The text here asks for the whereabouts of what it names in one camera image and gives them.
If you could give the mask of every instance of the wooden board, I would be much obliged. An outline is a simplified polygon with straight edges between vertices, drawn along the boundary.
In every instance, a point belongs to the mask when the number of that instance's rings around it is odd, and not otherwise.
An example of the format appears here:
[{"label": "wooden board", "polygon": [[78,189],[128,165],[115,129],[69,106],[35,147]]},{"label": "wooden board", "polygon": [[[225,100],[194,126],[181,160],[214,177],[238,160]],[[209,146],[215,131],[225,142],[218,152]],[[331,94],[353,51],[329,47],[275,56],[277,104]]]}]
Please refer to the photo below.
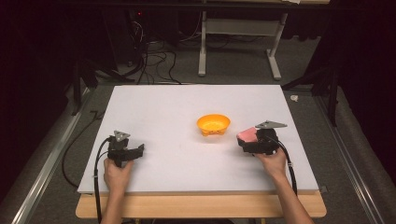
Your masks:
[{"label": "wooden board", "polygon": [[[299,199],[311,217],[324,217],[326,207],[318,190],[301,194]],[[106,208],[102,195],[101,207]],[[81,218],[95,218],[95,198],[81,195],[76,210]],[[283,217],[274,194],[192,194],[192,195],[130,195],[124,201],[124,217],[138,218],[216,218],[216,217]]]}]

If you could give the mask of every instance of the orange bowl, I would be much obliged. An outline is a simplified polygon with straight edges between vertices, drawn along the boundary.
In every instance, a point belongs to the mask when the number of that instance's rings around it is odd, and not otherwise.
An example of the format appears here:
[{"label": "orange bowl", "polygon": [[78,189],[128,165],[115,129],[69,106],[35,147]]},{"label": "orange bowl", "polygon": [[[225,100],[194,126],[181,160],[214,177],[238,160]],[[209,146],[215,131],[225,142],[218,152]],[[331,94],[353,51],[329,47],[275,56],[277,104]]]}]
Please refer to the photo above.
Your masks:
[{"label": "orange bowl", "polygon": [[197,125],[203,136],[210,134],[224,134],[230,125],[230,120],[221,114],[210,114],[200,117]]}]

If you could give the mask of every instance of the white tabletop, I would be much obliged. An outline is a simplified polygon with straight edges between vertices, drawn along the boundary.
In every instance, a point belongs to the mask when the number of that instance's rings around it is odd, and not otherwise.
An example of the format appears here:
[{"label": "white tabletop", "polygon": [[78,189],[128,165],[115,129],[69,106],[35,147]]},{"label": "white tabletop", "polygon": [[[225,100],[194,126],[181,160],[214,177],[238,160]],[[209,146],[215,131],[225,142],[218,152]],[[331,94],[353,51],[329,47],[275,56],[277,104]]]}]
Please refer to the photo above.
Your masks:
[{"label": "white tabletop", "polygon": [[[224,135],[202,136],[196,121],[213,113],[227,116],[231,124]],[[93,192],[97,150],[115,130],[131,135],[128,148],[145,144],[144,156],[135,161],[128,192],[273,191],[262,164],[244,153],[236,140],[239,132],[266,120],[288,124],[276,133],[293,161],[298,189],[318,189],[279,86],[174,85],[114,88],[78,192]],[[104,157],[98,167],[99,189],[108,192]]]}]

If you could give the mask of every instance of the metal rail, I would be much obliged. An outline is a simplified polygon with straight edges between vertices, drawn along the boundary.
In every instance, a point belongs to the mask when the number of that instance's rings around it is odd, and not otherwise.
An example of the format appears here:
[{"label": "metal rail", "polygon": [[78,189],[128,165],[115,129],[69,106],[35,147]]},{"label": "metal rail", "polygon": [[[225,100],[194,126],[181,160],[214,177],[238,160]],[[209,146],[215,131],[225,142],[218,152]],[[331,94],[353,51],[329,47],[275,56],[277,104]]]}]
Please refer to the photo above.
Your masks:
[{"label": "metal rail", "polygon": [[164,3],[164,2],[114,2],[114,1],[58,1],[59,6],[64,7],[125,7],[139,9],[171,9],[171,10],[195,10],[195,11],[224,11],[224,10],[244,10],[244,11],[271,11],[271,12],[331,12],[345,13],[350,11],[366,11],[366,7],[333,7],[329,4],[290,4],[290,3]]},{"label": "metal rail", "polygon": [[361,174],[359,173],[358,168],[355,165],[352,157],[350,156],[346,145],[341,137],[341,134],[338,132],[338,129],[332,126],[332,122],[327,117],[327,107],[325,102],[323,101],[322,97],[317,96],[314,97],[315,102],[317,103],[320,112],[322,113],[323,117],[325,118],[329,129],[332,132],[332,136],[338,146],[341,162],[344,164],[346,168],[346,173],[349,176],[349,179],[353,185],[353,188],[358,195],[361,205],[370,220],[370,223],[378,224],[378,223],[385,223],[384,219],[381,217],[381,214],[378,211],[378,208],[373,201],[373,197],[371,195],[370,190],[367,188],[366,184],[364,183]]},{"label": "metal rail", "polygon": [[56,166],[59,163],[62,155],[64,154],[65,145],[67,140],[69,139],[70,135],[74,131],[79,118],[81,117],[81,111],[85,107],[85,105],[89,102],[89,99],[92,96],[92,91],[89,91],[88,88],[85,89],[83,93],[83,102],[81,109],[79,112],[71,119],[67,129],[64,131],[62,138],[58,141],[55,148],[49,154],[46,162],[43,165],[40,173],[35,180],[35,183],[31,187],[28,195],[26,196],[25,200],[23,201],[20,210],[18,211],[17,215],[14,217],[12,224],[22,224],[28,223],[29,219],[32,217],[35,208],[38,205],[44,191],[47,188],[55,170]]}]

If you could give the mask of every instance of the metal frame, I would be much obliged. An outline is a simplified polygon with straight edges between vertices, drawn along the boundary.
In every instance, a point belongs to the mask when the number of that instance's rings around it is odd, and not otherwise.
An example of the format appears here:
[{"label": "metal frame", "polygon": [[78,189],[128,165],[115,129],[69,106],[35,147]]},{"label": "metal frame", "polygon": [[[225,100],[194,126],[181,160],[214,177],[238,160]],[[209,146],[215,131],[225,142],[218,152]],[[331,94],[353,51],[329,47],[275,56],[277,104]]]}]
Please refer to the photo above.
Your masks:
[{"label": "metal frame", "polygon": [[88,88],[85,89],[83,93],[83,103],[81,106],[81,110],[77,112],[75,116],[71,118],[67,129],[64,131],[64,135],[58,141],[55,148],[49,154],[46,162],[43,165],[40,173],[35,180],[35,183],[31,187],[28,195],[26,196],[25,200],[23,201],[20,210],[18,211],[17,215],[14,217],[12,224],[19,224],[19,223],[28,223],[29,219],[32,217],[35,208],[37,207],[41,197],[44,194],[44,191],[47,188],[47,185],[50,183],[50,180],[56,170],[56,166],[59,163],[62,155],[65,151],[66,143],[74,131],[79,118],[81,117],[81,111],[89,102],[92,96],[92,91],[89,91]]},{"label": "metal frame", "polygon": [[288,13],[283,13],[279,21],[239,21],[239,20],[222,20],[209,19],[206,11],[202,12],[202,30],[201,30],[201,49],[199,54],[198,76],[206,76],[206,34],[227,34],[227,35],[268,35],[274,36],[274,44],[266,52],[268,62],[274,80],[280,80],[282,77],[277,66],[275,53],[279,45],[280,37],[286,24]]},{"label": "metal frame", "polygon": [[323,98],[320,96],[314,97],[315,102],[325,118],[327,125],[329,126],[330,131],[332,132],[332,137],[337,143],[339,154],[341,158],[341,162],[344,164],[346,173],[349,176],[350,182],[352,183],[356,194],[358,195],[361,205],[370,220],[370,223],[378,224],[385,223],[382,218],[379,210],[373,200],[370,190],[367,188],[365,182],[363,181],[361,174],[359,173],[358,168],[355,165],[352,157],[350,156],[347,146],[345,145],[340,133],[337,128],[332,125],[332,122],[329,120],[327,115],[327,106],[324,102]]}]

